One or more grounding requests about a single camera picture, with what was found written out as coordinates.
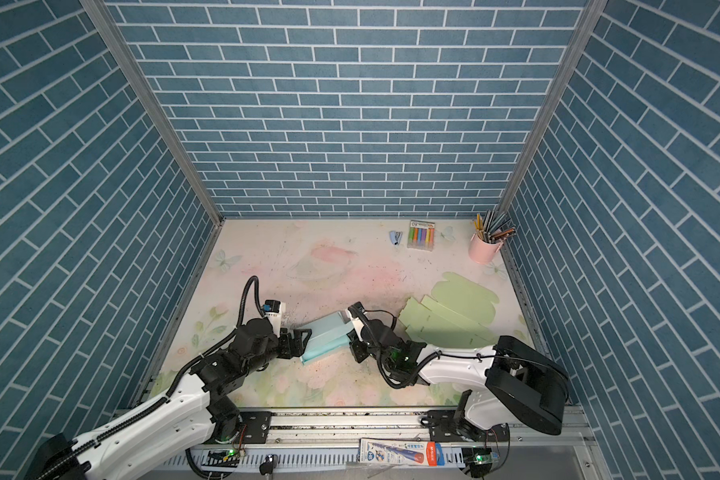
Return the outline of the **light blue paper box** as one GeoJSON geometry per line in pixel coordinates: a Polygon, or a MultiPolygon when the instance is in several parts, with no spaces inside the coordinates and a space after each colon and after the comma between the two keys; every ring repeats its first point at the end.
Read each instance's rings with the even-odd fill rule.
{"type": "Polygon", "coordinates": [[[308,322],[300,329],[311,331],[304,353],[300,356],[301,363],[308,364],[348,345],[348,335],[353,330],[353,324],[343,312],[336,311],[308,322]]]}

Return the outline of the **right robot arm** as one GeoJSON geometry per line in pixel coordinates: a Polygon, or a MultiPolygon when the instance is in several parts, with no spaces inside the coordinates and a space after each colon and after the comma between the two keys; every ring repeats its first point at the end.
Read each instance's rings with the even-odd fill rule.
{"type": "Polygon", "coordinates": [[[569,375],[513,336],[503,335],[486,347],[448,349],[405,340],[381,321],[366,319],[357,320],[347,337],[355,361],[374,359],[393,389],[464,386],[454,414],[455,430],[462,437],[512,422],[547,435],[562,432],[569,375]]]}

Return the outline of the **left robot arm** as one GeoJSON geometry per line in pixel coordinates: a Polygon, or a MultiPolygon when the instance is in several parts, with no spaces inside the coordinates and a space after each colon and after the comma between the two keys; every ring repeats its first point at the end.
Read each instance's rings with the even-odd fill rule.
{"type": "Polygon", "coordinates": [[[37,450],[28,479],[136,479],[209,440],[236,435],[240,411],[229,395],[275,359],[304,353],[308,329],[275,330],[269,318],[238,326],[190,360],[156,397],[89,432],[58,434],[37,450]]]}

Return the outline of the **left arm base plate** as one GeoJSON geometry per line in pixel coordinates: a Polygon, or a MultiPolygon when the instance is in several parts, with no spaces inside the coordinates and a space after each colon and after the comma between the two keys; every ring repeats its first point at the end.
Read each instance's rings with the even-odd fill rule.
{"type": "Polygon", "coordinates": [[[242,411],[217,427],[209,440],[213,444],[264,444],[273,414],[266,410],[242,411]]]}

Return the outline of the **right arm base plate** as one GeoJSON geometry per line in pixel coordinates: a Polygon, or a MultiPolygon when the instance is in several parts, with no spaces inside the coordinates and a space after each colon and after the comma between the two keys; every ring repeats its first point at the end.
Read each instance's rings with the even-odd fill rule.
{"type": "Polygon", "coordinates": [[[456,409],[429,410],[419,422],[428,430],[430,439],[436,442],[494,443],[510,439],[506,425],[498,424],[488,430],[481,430],[469,423],[463,413],[456,409]]]}

